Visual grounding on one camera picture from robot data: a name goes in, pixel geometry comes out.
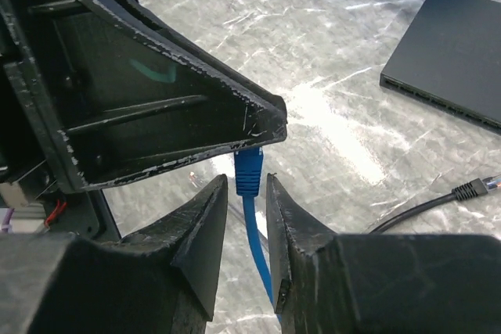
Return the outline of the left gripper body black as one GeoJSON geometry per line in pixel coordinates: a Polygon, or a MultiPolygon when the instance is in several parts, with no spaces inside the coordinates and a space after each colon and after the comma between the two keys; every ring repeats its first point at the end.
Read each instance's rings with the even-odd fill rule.
{"type": "Polygon", "coordinates": [[[78,0],[1,0],[1,205],[15,214],[40,206],[51,232],[117,240],[104,193],[86,189],[84,159],[60,116],[86,77],[72,67],[56,20],[84,11],[78,0]]]}

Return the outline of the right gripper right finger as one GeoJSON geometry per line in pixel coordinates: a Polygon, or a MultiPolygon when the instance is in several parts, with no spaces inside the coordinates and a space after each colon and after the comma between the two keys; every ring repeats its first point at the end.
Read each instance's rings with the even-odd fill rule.
{"type": "Polygon", "coordinates": [[[285,333],[497,333],[500,242],[338,234],[266,182],[273,307],[285,333]]]}

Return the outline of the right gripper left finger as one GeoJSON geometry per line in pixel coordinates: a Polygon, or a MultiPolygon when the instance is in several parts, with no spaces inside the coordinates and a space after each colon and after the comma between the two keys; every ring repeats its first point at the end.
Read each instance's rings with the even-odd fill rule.
{"type": "Polygon", "coordinates": [[[4,333],[202,333],[214,316],[228,209],[220,174],[117,242],[1,237],[4,333]]]}

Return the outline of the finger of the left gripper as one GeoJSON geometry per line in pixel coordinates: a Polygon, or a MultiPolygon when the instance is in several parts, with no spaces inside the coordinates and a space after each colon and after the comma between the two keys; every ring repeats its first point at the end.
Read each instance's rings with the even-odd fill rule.
{"type": "Polygon", "coordinates": [[[136,0],[30,0],[44,150],[68,192],[282,142],[287,109],[136,0]]]}

